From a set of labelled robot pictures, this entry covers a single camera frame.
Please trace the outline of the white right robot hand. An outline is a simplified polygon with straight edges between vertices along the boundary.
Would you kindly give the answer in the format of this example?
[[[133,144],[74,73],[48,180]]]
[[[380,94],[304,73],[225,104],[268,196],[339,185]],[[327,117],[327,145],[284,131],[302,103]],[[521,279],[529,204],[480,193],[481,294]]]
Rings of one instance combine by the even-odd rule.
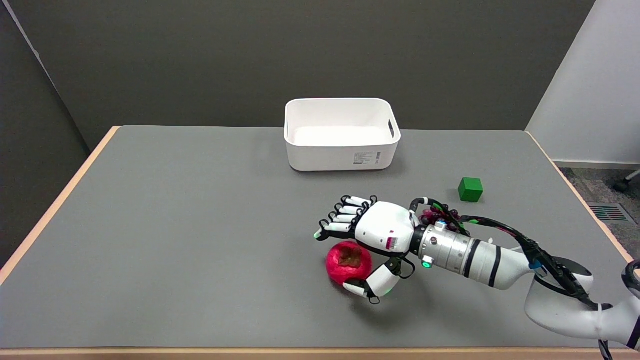
[[[407,255],[418,219],[413,210],[390,202],[380,202],[372,195],[364,199],[346,194],[334,205],[334,210],[321,219],[313,235],[321,242],[329,238],[354,240],[361,248],[387,258],[364,279],[349,278],[343,283],[348,292],[372,303],[386,296],[400,280],[402,263],[416,269]]]

